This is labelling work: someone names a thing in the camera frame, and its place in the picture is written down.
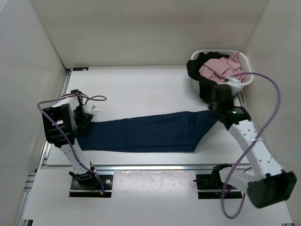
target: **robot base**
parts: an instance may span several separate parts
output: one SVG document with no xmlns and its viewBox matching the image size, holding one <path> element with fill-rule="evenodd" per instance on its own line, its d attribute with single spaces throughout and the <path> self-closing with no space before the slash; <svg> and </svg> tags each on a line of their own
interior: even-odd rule
<svg viewBox="0 0 301 226">
<path fill-rule="evenodd" d="M 69 197 L 94 197 L 94 198 L 111 198 L 113 175 L 99 175 L 104 186 L 104 195 L 100 194 L 100 185 L 95 188 L 87 188 L 78 184 L 76 179 L 72 178 Z"/>
</svg>

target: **black cloth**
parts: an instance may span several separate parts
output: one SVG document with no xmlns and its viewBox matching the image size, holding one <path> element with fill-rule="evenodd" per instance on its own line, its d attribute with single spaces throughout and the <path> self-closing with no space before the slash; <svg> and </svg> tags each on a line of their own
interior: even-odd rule
<svg viewBox="0 0 301 226">
<path fill-rule="evenodd" d="M 203 66 L 203 64 L 206 63 L 209 59 L 220 59 L 222 57 L 229 58 L 229 55 L 225 55 L 217 52 L 209 52 L 207 54 L 199 53 L 197 59 L 190 60 L 186 64 L 189 77 L 198 81 L 199 88 L 200 88 L 199 97 L 206 103 L 209 102 L 211 98 L 212 88 L 213 86 L 217 85 L 217 83 L 215 81 L 212 81 L 208 78 L 201 76 L 199 70 Z"/>
<path fill-rule="evenodd" d="M 209 110 L 91 122 L 78 142 L 83 151 L 193 152 L 215 123 Z"/>
</svg>

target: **pink cloth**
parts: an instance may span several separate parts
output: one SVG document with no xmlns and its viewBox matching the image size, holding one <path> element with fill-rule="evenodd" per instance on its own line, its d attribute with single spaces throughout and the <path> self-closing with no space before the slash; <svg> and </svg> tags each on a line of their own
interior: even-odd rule
<svg viewBox="0 0 301 226">
<path fill-rule="evenodd" d="M 199 72 L 202 76 L 213 80 L 217 83 L 223 83 L 227 77 L 234 74 L 242 73 L 240 63 L 238 62 L 239 52 L 232 54 L 228 59 L 222 57 L 220 59 L 210 59 L 200 68 Z M 234 76 L 234 78 L 244 82 L 245 75 Z"/>
</svg>

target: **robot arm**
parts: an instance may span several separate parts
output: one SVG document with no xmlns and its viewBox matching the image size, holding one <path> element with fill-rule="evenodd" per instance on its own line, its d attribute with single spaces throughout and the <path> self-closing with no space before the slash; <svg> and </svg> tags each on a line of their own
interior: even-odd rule
<svg viewBox="0 0 301 226">
<path fill-rule="evenodd" d="M 257 208 L 287 200 L 297 181 L 296 176 L 292 172 L 285 172 L 264 143 L 256 139 L 257 132 L 250 115 L 244 107 L 233 105 L 232 86 L 215 86 L 209 108 L 237 140 L 243 151 L 246 151 L 254 140 L 257 141 L 246 154 L 254 175 L 239 170 L 233 171 L 231 165 L 224 164 L 213 170 L 213 175 L 218 177 L 220 184 L 226 182 L 229 174 L 233 172 L 227 183 L 246 193 Z"/>
<path fill-rule="evenodd" d="M 69 95 L 83 94 L 78 90 L 73 90 Z M 63 130 L 71 141 L 75 153 L 73 153 L 61 132 L 43 115 L 46 140 L 54 144 L 66 155 L 73 167 L 73 172 L 69 174 L 75 178 L 80 185 L 84 185 L 88 188 L 95 187 L 95 185 L 98 184 L 98 179 L 95 174 L 91 172 L 95 172 L 95 169 L 92 163 L 84 156 L 76 139 L 78 131 L 80 131 L 81 134 L 87 132 L 87 127 L 93 118 L 90 112 L 94 106 L 91 104 L 84 105 L 82 97 L 66 96 L 66 99 L 43 110 Z"/>
</svg>

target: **plastic basket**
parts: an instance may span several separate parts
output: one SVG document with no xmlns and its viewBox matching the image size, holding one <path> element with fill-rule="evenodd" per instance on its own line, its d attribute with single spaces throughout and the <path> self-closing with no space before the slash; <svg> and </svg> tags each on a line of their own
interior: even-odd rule
<svg viewBox="0 0 301 226">
<path fill-rule="evenodd" d="M 200 49 L 200 50 L 195 51 L 191 55 L 191 59 L 192 60 L 197 59 L 199 53 L 205 53 L 205 54 L 207 54 L 209 52 L 219 52 L 221 54 L 231 55 L 231 54 L 237 53 L 239 51 L 233 50 L 233 49 Z M 241 65 L 240 69 L 243 72 L 252 72 L 250 64 L 249 64 L 249 61 L 248 61 L 248 58 L 242 52 L 240 52 L 240 56 L 239 56 L 238 61 L 239 61 L 240 65 Z M 243 82 L 243 83 L 241 83 L 241 85 L 242 85 L 241 88 L 243 88 L 246 85 L 249 85 L 253 80 L 254 80 L 254 75 L 252 75 L 252 74 L 246 75 L 246 81 Z M 192 81 L 192 88 L 193 88 L 193 90 L 197 94 L 199 94 L 199 84 L 198 84 L 198 81 L 195 81 L 193 79 L 191 79 L 191 81 Z"/>
</svg>

